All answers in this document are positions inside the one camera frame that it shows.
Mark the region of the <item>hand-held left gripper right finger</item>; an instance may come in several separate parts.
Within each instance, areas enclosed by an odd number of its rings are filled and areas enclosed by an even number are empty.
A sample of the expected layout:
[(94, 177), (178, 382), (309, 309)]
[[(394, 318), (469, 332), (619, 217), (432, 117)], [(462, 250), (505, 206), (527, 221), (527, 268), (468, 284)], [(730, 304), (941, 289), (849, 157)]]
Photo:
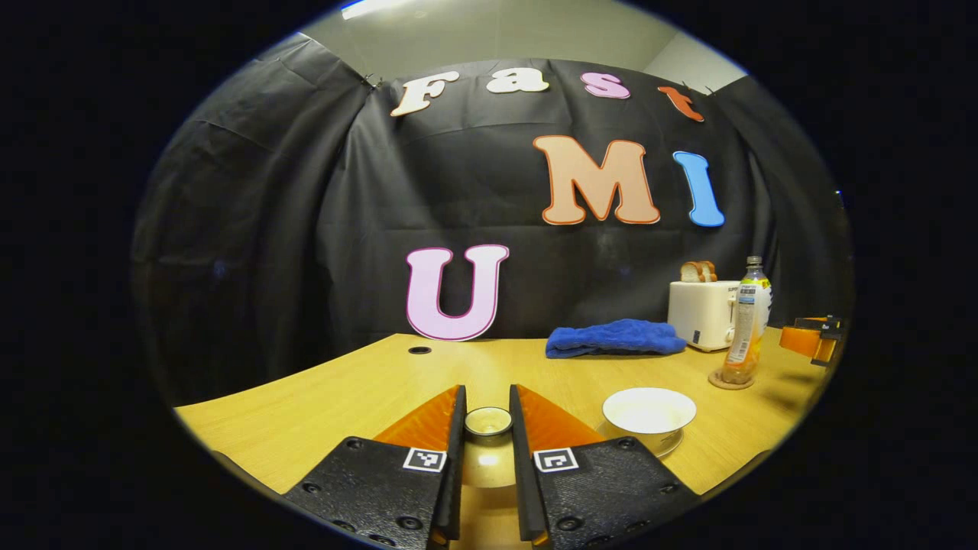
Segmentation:
[(509, 411), (518, 532), (534, 549), (611, 549), (700, 502), (635, 436), (602, 435), (521, 384)]

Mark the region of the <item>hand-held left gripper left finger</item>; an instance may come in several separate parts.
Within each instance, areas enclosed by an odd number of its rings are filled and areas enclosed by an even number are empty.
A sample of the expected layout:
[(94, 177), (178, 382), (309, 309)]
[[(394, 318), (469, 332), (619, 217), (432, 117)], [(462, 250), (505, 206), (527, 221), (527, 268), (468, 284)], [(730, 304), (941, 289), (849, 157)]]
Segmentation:
[(465, 414), (457, 384), (373, 438), (346, 436), (284, 499), (376, 548), (447, 549), (461, 537)]

